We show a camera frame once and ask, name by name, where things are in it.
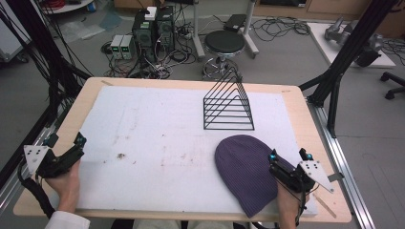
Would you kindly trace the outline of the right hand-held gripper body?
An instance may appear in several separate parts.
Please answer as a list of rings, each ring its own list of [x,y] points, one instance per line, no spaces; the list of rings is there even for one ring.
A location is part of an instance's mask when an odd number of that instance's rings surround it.
[[[271,161],[269,171],[291,191],[296,193],[308,193],[316,183],[330,193],[334,192],[331,181],[319,161],[300,161],[297,168],[292,171],[289,171],[279,161]]]

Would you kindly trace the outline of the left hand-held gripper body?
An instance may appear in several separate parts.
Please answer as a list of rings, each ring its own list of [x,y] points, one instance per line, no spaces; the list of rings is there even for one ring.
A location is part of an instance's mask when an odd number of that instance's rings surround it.
[[[84,155],[79,145],[74,145],[62,156],[56,156],[49,146],[25,145],[23,150],[29,173],[43,178],[54,178],[68,173]]]

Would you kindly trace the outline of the purple knitted beanie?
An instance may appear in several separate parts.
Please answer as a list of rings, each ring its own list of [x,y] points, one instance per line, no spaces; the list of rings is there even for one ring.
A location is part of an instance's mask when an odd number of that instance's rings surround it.
[[[227,137],[216,147],[217,171],[249,218],[277,198],[277,181],[269,171],[271,152],[263,141],[251,135]]]

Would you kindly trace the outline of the person's left hand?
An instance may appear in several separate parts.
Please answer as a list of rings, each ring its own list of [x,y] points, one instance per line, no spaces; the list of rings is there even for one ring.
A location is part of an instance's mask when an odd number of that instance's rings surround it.
[[[46,182],[56,191],[59,196],[57,210],[67,213],[74,213],[79,200],[79,166],[77,161],[70,171],[55,178],[47,178]]]

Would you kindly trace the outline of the person's right hand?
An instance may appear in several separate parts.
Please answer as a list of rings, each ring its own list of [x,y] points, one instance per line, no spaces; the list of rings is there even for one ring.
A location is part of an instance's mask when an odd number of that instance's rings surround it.
[[[280,182],[277,183],[277,205],[280,229],[296,229],[296,218],[301,211],[302,195],[293,193]]]

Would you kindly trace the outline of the white sleeve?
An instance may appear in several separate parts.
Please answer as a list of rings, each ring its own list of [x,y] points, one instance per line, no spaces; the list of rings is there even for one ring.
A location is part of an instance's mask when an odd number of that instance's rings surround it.
[[[91,222],[81,216],[64,211],[55,211],[45,229],[89,229]]]

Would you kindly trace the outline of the white foam mat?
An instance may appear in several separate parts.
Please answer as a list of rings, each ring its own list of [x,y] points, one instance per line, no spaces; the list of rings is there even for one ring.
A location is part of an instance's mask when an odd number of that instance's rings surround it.
[[[80,132],[81,210],[241,215],[203,126],[203,90],[106,86]]]

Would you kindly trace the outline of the grey bench power supply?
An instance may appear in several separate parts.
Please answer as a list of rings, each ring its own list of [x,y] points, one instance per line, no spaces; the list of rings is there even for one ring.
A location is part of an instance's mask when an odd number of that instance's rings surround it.
[[[110,48],[111,48],[114,59],[122,58],[122,53],[120,50],[120,44],[121,44],[122,39],[123,39],[122,35],[116,35],[110,44]]]
[[[134,37],[132,35],[124,35],[120,43],[120,49],[123,59],[132,59],[135,56]]]

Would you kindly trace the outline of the white floor platform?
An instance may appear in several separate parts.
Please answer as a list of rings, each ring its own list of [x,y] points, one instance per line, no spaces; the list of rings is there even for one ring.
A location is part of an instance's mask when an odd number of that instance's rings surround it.
[[[331,64],[340,52],[341,47],[335,41],[328,41],[324,38],[325,30],[330,24],[308,23],[308,26],[310,27],[311,36],[316,41],[318,48],[321,50],[327,62]],[[383,51],[380,51],[379,54],[380,56],[374,60],[370,68],[390,69],[395,67],[395,63],[388,55]]]

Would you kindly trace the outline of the black computer tower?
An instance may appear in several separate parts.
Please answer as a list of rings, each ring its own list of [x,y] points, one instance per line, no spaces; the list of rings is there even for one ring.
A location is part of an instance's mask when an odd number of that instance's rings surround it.
[[[146,11],[140,10],[136,16],[132,27],[138,55],[145,57],[151,63],[156,62],[156,23],[145,19]]]
[[[159,9],[156,22],[160,47],[168,52],[173,51],[175,49],[174,7],[167,6]]]

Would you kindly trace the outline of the black round stool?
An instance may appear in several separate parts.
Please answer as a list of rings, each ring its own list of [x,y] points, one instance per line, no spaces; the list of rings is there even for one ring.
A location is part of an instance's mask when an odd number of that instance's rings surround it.
[[[239,71],[232,57],[245,48],[245,41],[240,34],[235,31],[213,31],[204,38],[204,47],[214,54],[202,66],[204,79],[217,80],[227,73]]]

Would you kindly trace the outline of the flat black box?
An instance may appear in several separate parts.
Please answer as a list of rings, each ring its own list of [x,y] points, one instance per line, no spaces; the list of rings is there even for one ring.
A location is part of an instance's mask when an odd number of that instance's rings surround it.
[[[239,28],[245,23],[245,14],[232,14],[224,24],[226,31],[237,32]]]

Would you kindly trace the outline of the aluminium rail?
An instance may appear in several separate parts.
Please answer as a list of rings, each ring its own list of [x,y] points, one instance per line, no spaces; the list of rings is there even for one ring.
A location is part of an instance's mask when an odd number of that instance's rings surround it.
[[[30,172],[24,147],[46,143],[51,135],[59,129],[70,109],[71,106],[60,107],[57,117],[50,119],[51,109],[47,107],[37,121],[32,124],[30,131],[16,147],[7,163],[0,169],[0,216],[9,208],[11,201],[26,189],[24,183],[29,179]]]
[[[343,175],[339,182],[357,225],[360,229],[376,229],[339,141],[327,128],[328,115],[325,109],[315,107],[310,103],[308,103],[308,107],[321,138],[326,142],[327,153],[333,168]]]

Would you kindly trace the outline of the black metal frame stand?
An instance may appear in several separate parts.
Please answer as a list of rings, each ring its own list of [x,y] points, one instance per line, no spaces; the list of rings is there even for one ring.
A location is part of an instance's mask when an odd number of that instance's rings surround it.
[[[23,161],[23,146],[33,143],[47,124],[58,119],[57,112],[59,107],[67,109],[68,106],[73,105],[74,100],[83,88],[79,84],[79,79],[87,80],[92,77],[89,73],[83,72],[64,58],[54,43],[46,23],[43,21],[43,13],[37,12],[31,0],[6,0],[6,2],[29,35],[40,57],[22,39],[5,11],[0,10],[0,19],[20,42],[34,61],[41,75],[48,82],[50,105],[36,121],[30,132],[11,156],[11,159],[0,172],[0,185],[2,186],[10,178],[11,170],[16,169],[17,165]]]
[[[397,2],[398,0],[372,0],[330,66],[319,76],[299,86],[301,91],[316,86],[314,93],[308,96],[308,102],[315,107],[322,107],[325,99],[330,97],[327,128],[333,137],[336,137],[335,120],[341,79]]]

